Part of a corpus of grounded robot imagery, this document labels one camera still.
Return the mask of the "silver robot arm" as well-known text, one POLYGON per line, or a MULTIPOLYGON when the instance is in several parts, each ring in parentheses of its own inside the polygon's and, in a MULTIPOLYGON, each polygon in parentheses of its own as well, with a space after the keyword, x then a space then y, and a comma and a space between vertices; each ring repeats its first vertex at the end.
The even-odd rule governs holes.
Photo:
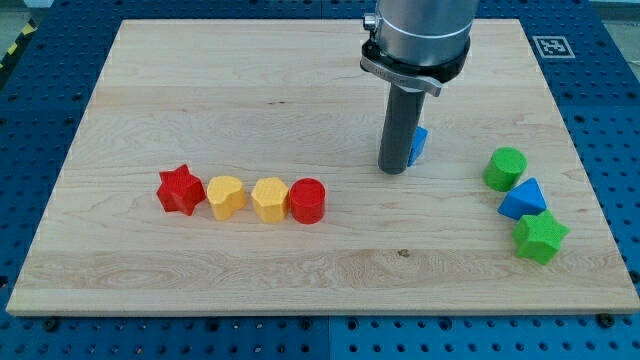
POLYGON ((410 93, 440 95, 470 49, 478 0, 378 0, 363 18, 361 68, 410 93))

